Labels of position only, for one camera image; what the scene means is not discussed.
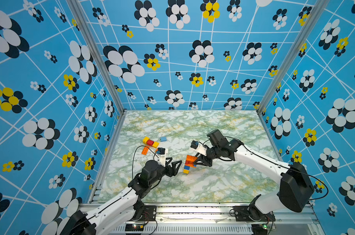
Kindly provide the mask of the orange lego plate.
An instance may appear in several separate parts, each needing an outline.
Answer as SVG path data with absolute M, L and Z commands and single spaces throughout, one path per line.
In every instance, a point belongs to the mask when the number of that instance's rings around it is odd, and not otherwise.
M 186 166 L 189 166 L 189 167 L 194 167 L 194 168 L 196 168 L 195 161 L 196 161 L 197 159 L 198 159 L 198 158 L 195 157 L 195 156 L 187 155 L 186 161 L 185 161 L 185 165 L 186 165 Z

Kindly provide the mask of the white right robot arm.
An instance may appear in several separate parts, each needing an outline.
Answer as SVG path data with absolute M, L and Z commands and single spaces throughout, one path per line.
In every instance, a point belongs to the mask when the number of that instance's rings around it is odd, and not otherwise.
M 288 164 L 261 154 L 242 141 L 225 137 L 215 129 L 207 134 L 211 147 L 192 141 L 191 148 L 196 151 L 196 165 L 211 167 L 214 159 L 240 162 L 259 171 L 274 181 L 279 188 L 268 194 L 257 195 L 244 213 L 253 221 L 271 217 L 277 210 L 288 209 L 302 212 L 314 193 L 314 186 L 304 166 L 300 163 Z

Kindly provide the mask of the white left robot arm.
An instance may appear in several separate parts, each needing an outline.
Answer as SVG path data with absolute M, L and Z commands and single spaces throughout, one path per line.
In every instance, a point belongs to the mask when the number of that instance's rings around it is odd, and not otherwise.
M 143 213 L 142 199 L 153 185 L 164 177 L 177 175 L 182 161 L 166 158 L 164 165 L 148 160 L 141 172 L 118 195 L 87 212 L 78 210 L 58 232 L 59 235 L 107 235 L 131 219 L 139 219 Z

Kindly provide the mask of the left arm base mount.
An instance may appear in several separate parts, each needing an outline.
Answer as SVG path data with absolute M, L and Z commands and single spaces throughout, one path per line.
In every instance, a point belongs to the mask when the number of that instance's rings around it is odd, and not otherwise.
M 142 206 L 135 211 L 131 221 L 150 222 L 156 221 L 157 206 Z

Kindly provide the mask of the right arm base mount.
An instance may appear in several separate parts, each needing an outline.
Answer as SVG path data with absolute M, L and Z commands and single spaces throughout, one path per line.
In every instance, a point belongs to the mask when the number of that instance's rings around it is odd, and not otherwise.
M 262 214 L 257 208 L 249 206 L 234 206 L 230 212 L 231 216 L 240 222 L 275 222 L 272 212 Z

